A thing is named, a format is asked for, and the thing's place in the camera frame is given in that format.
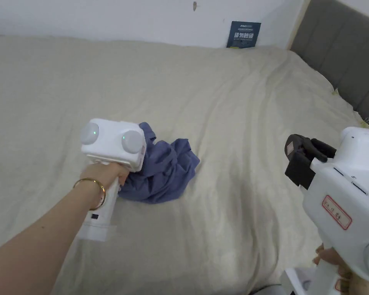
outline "blue book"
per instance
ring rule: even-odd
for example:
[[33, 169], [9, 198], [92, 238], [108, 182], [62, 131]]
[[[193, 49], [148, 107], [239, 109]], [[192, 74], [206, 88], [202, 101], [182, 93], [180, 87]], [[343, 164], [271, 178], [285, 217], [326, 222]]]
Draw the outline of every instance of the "blue book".
[[231, 22], [227, 48], [254, 47], [260, 33], [260, 22]]

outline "red label sticker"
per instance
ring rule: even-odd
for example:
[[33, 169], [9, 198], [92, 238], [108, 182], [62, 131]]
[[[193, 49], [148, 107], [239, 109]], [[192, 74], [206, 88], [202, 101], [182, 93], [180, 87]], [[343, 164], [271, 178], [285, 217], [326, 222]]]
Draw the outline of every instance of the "red label sticker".
[[335, 219], [335, 221], [347, 230], [351, 223], [351, 217], [340, 207], [330, 196], [326, 196], [322, 201], [322, 207]]

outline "hand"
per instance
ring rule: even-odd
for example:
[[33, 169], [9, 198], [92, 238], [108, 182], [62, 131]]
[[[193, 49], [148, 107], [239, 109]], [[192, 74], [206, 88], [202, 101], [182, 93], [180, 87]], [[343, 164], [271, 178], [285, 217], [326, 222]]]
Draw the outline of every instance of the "hand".
[[[123, 185], [128, 176], [129, 170], [118, 163], [110, 163], [108, 165], [98, 163], [88, 165], [82, 171], [80, 178], [96, 179], [101, 182], [105, 191], [107, 191], [117, 177], [119, 177], [119, 183]], [[100, 197], [101, 195], [93, 201], [91, 208], [96, 208], [98, 206], [100, 203]]]
[[324, 249], [324, 245], [321, 245], [316, 249], [316, 253], [318, 256], [313, 259], [316, 265], [318, 265], [322, 259], [333, 265], [339, 266], [338, 273], [342, 277], [342, 294], [369, 295], [369, 282], [354, 274], [335, 249]]

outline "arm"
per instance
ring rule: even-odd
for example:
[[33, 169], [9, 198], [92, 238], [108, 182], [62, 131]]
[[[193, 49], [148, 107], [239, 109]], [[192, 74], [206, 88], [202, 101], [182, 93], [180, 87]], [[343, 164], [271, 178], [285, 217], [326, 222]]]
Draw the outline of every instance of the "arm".
[[[107, 190], [128, 171], [119, 164], [89, 165], [81, 178], [99, 180]], [[30, 227], [0, 247], [0, 294], [49, 294], [75, 235], [102, 194], [95, 182], [82, 181]]]

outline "white plastic casing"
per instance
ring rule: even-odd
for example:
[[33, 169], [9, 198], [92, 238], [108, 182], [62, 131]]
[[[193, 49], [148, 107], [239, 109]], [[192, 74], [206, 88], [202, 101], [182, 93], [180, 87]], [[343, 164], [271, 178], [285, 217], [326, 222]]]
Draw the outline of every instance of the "white plastic casing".
[[[334, 159], [314, 159], [316, 173], [304, 194], [303, 208], [325, 247], [334, 247], [353, 272], [369, 281], [369, 129], [346, 128]], [[299, 290], [292, 268], [282, 276], [287, 292], [337, 295], [337, 267], [321, 262], [307, 292]]]
[[117, 162], [131, 172], [142, 168], [146, 141], [135, 123], [91, 119], [81, 132], [81, 142], [81, 151], [93, 162]]
[[[134, 123], [91, 119], [81, 131], [81, 150], [92, 162], [117, 162], [131, 172], [139, 171], [144, 162], [146, 141], [143, 130]], [[118, 179], [106, 192], [104, 204], [89, 211], [77, 234], [80, 239], [106, 241], [113, 232], [110, 219], [115, 207]]]

